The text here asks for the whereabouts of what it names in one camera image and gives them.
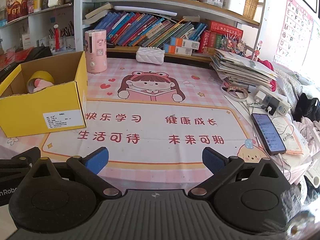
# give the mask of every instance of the yellow tape roll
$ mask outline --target yellow tape roll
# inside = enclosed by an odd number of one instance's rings
[[[40,71],[34,72],[31,78],[27,82],[27,90],[29,93],[33,93],[33,90],[36,88],[35,80],[38,78],[54,84],[54,79],[52,75],[50,75],[47,71],[40,70]]]

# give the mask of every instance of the yellow cardboard box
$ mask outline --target yellow cardboard box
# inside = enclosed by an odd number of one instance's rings
[[[39,70],[55,86],[28,94],[27,82]],[[0,127],[8,138],[86,127],[87,88],[84,52],[20,64],[0,84]]]

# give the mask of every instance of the red tassel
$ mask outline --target red tassel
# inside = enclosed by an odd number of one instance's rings
[[[58,30],[58,25],[56,24],[53,28],[54,28],[54,38],[56,41],[56,50],[60,49],[60,42],[59,42],[59,30]]]

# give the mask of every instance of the metal screw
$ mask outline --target metal screw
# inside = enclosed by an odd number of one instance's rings
[[[116,189],[116,188],[106,188],[104,191],[103,191],[104,195],[107,195],[107,196],[115,196],[115,195],[118,195],[119,194],[119,190]]]
[[[207,194],[207,191],[204,189],[204,188],[201,188],[201,187],[195,187],[191,190],[191,193],[193,195],[196,195],[196,196],[203,196],[205,194]]]

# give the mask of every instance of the quilted tissue box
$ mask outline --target quilted tissue box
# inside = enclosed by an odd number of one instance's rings
[[[164,61],[164,50],[140,47],[136,53],[136,60],[161,65]]]

